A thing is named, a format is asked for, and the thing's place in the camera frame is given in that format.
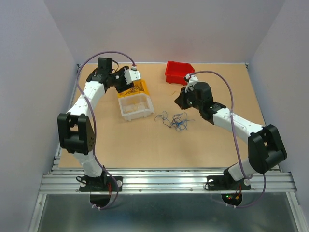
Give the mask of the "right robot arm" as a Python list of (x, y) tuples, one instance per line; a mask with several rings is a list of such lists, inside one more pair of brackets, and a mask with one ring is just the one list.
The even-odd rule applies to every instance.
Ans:
[(213, 178), (215, 187), (232, 189), (239, 181), (255, 173), (264, 174), (287, 159), (287, 152), (280, 133), (272, 124), (267, 126), (250, 122), (214, 101), (210, 86), (198, 82), (183, 87), (174, 101), (182, 110), (195, 108), (209, 123), (228, 130), (234, 138), (240, 138), (248, 146), (248, 158), (224, 170)]

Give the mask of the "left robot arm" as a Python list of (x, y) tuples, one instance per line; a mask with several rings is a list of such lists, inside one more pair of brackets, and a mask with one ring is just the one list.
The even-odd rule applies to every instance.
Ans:
[(141, 79), (135, 65), (116, 70), (114, 63), (112, 58), (98, 58), (98, 65), (86, 79), (76, 103), (57, 117), (61, 148), (73, 154), (84, 169), (84, 175), (76, 178), (82, 192), (108, 191), (111, 188), (112, 179), (95, 156), (94, 108), (109, 88), (114, 87), (121, 93)]

